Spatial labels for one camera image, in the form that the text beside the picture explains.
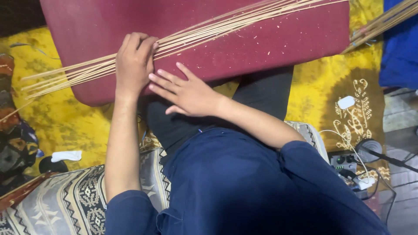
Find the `white cable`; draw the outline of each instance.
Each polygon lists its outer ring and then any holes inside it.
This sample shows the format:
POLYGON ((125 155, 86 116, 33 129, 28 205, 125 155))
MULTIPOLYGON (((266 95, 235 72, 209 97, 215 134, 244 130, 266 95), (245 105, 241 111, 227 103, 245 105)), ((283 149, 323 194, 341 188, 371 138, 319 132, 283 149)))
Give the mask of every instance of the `white cable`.
POLYGON ((357 153, 357 151, 354 149, 354 147, 351 145, 351 143, 344 137, 342 136, 340 133, 333 131, 333 130, 321 130, 319 133, 324 132, 324 131, 331 131, 334 132, 335 134, 339 135, 343 140, 345 140, 345 142, 347 142, 347 144, 350 145, 351 149, 354 151, 354 153, 356 154, 357 158, 360 160, 360 162, 362 163, 364 169, 366 170, 366 175, 367 175, 367 182, 363 181, 362 179, 359 178, 359 180, 365 182, 366 184, 369 183, 370 179, 369 179, 369 171, 367 170, 367 167, 365 166, 365 164, 363 163, 363 160, 360 158, 359 154, 357 153))

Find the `maroon cushion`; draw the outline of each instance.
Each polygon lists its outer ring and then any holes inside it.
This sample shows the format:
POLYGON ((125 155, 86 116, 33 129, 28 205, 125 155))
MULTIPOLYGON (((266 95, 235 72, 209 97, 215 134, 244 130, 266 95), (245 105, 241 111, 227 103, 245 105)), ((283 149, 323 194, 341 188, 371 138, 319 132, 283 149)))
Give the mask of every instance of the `maroon cushion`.
MULTIPOLYGON (((68 66, 116 53, 127 33, 162 38, 258 1, 41 0, 41 4, 62 65, 68 66)), ((260 21, 157 60, 155 68, 183 76, 175 66, 179 61, 211 81, 335 55, 348 44, 349 4, 341 2, 260 21)), ((72 89, 89 106, 112 102, 115 75, 72 89)))

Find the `navy blue shirt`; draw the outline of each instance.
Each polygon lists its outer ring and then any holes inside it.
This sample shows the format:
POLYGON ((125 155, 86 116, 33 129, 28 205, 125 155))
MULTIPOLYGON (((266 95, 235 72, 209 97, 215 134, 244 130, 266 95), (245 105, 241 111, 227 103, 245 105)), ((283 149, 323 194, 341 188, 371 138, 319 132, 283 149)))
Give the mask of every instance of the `navy blue shirt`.
POLYGON ((107 205, 106 235, 389 234, 318 151, 292 141, 280 152, 215 128, 185 142, 167 162, 170 207, 142 191, 107 205))

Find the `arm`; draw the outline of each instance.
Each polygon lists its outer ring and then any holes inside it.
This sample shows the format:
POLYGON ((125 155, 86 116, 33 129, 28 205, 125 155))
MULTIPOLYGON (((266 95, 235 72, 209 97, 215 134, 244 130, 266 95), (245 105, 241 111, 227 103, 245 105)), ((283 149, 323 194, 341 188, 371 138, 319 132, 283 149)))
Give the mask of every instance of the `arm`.
POLYGON ((104 170, 108 202, 127 190, 140 190, 136 110, 139 93, 154 69, 155 41, 157 38, 143 33, 128 34, 116 55, 115 108, 104 170))
POLYGON ((305 141, 303 136, 283 121, 215 92, 184 65, 177 63, 177 67, 188 81, 162 70, 158 74, 167 80, 155 74, 149 76, 162 87, 151 84, 150 89, 175 104, 166 110, 166 114, 177 112, 187 116, 216 116, 236 124, 275 148, 282 148, 293 140, 305 141))

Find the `navy blue sleeve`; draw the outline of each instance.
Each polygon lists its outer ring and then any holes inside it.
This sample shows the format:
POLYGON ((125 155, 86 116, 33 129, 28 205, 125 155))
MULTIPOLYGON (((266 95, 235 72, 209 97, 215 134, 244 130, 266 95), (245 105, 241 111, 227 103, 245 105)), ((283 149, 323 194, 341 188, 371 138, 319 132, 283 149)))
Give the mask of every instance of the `navy blue sleeve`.
POLYGON ((116 195, 107 204, 106 235, 159 234, 157 210, 143 191, 129 190, 116 195))
POLYGON ((310 144, 289 142, 280 155, 289 178, 327 226, 347 234, 390 234, 379 217, 355 196, 310 144))

